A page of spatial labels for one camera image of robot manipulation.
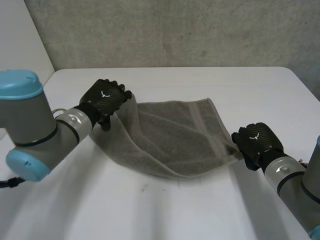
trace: light blue joint cap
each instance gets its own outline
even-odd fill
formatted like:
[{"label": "light blue joint cap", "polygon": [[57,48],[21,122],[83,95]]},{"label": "light blue joint cap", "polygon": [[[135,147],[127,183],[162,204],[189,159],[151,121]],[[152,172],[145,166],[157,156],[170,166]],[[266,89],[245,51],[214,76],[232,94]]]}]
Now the light blue joint cap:
[{"label": "light blue joint cap", "polygon": [[0,71],[0,100],[23,100],[42,93],[37,74],[29,70]]},{"label": "light blue joint cap", "polygon": [[39,182],[51,172],[42,161],[17,149],[9,151],[5,161],[13,172],[26,181]]},{"label": "light blue joint cap", "polygon": [[309,237],[312,240],[320,240],[320,225],[316,226],[311,230],[311,232],[309,232]]}]

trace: white table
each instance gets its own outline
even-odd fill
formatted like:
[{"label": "white table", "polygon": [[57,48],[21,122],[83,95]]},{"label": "white table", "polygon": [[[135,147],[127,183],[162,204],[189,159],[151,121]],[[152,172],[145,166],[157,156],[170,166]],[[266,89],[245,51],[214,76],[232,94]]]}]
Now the white table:
[{"label": "white table", "polygon": [[[57,71],[52,109],[71,108],[97,79],[116,80],[138,102],[211,98],[229,131],[268,124],[292,157],[309,160],[320,102],[282,67],[106,68]],[[0,142],[0,176],[12,173]],[[307,240],[264,179],[243,161],[187,180],[124,168],[87,137],[49,176],[0,190],[0,240]]]}]

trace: towel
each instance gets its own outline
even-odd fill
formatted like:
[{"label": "towel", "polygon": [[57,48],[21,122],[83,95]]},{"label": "towel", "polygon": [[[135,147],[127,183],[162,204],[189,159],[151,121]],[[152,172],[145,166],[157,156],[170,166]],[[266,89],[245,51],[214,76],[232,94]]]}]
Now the towel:
[{"label": "towel", "polygon": [[116,163],[166,178],[190,178],[243,159],[207,98],[198,101],[124,103],[97,124],[91,139]]}]

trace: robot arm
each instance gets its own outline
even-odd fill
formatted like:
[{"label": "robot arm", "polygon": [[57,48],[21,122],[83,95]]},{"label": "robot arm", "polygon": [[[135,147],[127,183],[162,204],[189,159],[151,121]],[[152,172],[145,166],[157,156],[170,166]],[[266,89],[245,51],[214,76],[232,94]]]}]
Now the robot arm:
[{"label": "robot arm", "polygon": [[79,105],[54,118],[43,86],[34,72],[1,71],[0,128],[6,128],[15,144],[6,156],[6,163],[19,175],[2,182],[2,187],[41,181],[96,123],[107,131],[110,115],[131,97],[124,85],[99,79],[83,95]]},{"label": "robot arm", "polygon": [[248,169],[262,168],[265,178],[313,240],[320,240],[320,137],[308,167],[284,153],[264,123],[241,127],[232,140]]}]

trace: black cable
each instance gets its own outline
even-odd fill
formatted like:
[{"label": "black cable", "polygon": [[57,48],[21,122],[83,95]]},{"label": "black cable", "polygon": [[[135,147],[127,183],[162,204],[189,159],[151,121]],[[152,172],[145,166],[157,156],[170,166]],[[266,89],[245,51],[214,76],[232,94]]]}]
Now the black cable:
[{"label": "black cable", "polygon": [[7,181],[0,181],[0,189],[14,188],[25,181],[26,180],[22,179],[21,177],[13,177],[8,179]]}]

